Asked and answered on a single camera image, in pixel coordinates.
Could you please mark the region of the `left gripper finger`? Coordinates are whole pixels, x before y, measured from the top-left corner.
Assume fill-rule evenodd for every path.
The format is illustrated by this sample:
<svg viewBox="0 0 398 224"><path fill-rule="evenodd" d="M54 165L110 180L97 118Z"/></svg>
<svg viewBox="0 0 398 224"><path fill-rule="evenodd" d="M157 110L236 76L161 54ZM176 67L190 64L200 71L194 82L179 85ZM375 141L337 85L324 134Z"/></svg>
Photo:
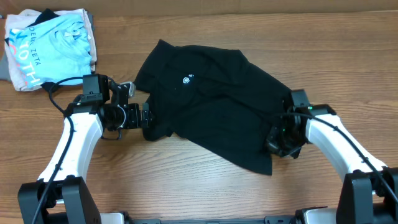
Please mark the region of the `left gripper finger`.
<svg viewBox="0 0 398 224"><path fill-rule="evenodd" d="M127 92L129 97L134 97L136 86L133 82L123 82L120 86Z"/></svg>
<svg viewBox="0 0 398 224"><path fill-rule="evenodd" d="M142 104L141 109L141 128L149 128L152 122L152 112L148 103Z"/></svg>

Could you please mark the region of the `black polo shirt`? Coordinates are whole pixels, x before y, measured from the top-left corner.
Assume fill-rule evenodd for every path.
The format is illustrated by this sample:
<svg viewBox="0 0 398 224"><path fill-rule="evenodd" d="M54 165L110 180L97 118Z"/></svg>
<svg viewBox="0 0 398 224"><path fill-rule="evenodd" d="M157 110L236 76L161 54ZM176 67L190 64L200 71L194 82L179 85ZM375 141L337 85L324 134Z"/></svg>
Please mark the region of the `black polo shirt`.
<svg viewBox="0 0 398 224"><path fill-rule="evenodd" d="M290 89L241 51L160 40L134 83L149 94L146 140L177 134L243 169L272 174L264 144Z"/></svg>

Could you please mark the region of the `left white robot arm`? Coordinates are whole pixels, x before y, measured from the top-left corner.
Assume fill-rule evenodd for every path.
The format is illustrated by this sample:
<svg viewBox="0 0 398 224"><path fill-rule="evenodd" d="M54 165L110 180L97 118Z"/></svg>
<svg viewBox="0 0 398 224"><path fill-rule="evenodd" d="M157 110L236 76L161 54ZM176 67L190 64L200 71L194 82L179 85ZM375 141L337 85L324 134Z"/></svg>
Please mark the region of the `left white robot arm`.
<svg viewBox="0 0 398 224"><path fill-rule="evenodd" d="M105 130L146 128L148 104L130 103L132 82L85 77L83 93L62 111L62 137L48 166L17 195L24 223L132 223L127 212L101 213L86 185L97 142Z"/></svg>

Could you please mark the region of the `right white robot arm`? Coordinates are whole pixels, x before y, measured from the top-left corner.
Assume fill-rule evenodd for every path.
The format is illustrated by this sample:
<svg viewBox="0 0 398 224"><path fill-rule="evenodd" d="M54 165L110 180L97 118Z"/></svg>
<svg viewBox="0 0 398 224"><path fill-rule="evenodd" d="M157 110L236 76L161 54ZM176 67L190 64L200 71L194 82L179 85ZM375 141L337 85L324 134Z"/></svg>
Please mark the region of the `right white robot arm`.
<svg viewBox="0 0 398 224"><path fill-rule="evenodd" d="M343 186L336 208L299 209L272 223L397 223L397 169L365 150L328 105L293 106L278 114L265 146L280 157L297 157L313 144L337 171Z"/></svg>

